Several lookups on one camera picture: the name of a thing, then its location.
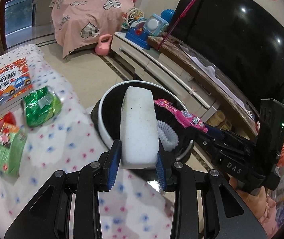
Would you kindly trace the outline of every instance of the pink snack package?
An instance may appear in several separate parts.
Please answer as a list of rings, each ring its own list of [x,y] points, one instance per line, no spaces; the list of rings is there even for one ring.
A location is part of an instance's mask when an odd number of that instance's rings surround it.
[[[154,103],[160,107],[166,108],[169,112],[171,112],[175,116],[177,121],[182,125],[182,127],[187,128],[192,126],[205,133],[208,132],[208,128],[205,127],[203,121],[192,113],[179,111],[176,108],[172,107],[170,103],[164,99],[154,100]]]

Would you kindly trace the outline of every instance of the book cover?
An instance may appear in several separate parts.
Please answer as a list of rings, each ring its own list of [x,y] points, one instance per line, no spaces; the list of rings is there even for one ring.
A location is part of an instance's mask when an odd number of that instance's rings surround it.
[[[32,90],[32,84],[26,58],[0,69],[0,107],[9,106],[12,99],[29,90]]]

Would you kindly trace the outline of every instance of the pink kettlebell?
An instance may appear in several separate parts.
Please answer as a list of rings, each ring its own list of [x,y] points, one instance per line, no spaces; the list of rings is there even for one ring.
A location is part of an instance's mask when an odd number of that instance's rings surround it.
[[[112,40],[112,35],[111,34],[105,34],[99,37],[98,44],[95,47],[95,52],[99,56],[107,56],[108,53],[110,52],[110,43]],[[102,42],[102,39],[108,38],[108,41]]]

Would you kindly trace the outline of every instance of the marble countertop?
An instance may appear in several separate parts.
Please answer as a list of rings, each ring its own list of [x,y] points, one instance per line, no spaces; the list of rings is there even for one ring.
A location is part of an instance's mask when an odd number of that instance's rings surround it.
[[[150,36],[148,43],[152,47],[157,47],[162,41],[161,37]],[[165,54],[172,61],[177,63],[191,76],[199,81],[209,92],[211,92],[217,100],[221,102],[223,109],[229,113],[237,113],[233,116],[235,122],[246,132],[250,139],[257,135],[255,129],[255,122],[251,117],[227,94],[225,93],[215,82],[213,82],[209,76],[207,76],[179,47],[166,40],[163,46],[159,50]]]

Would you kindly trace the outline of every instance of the green package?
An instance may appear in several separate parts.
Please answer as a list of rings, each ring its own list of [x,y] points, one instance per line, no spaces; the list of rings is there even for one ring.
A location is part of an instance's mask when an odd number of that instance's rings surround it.
[[[31,92],[21,103],[29,127],[40,126],[62,109],[60,99],[50,86]]]
[[[4,123],[0,133],[0,171],[17,177],[27,134],[15,125]]]

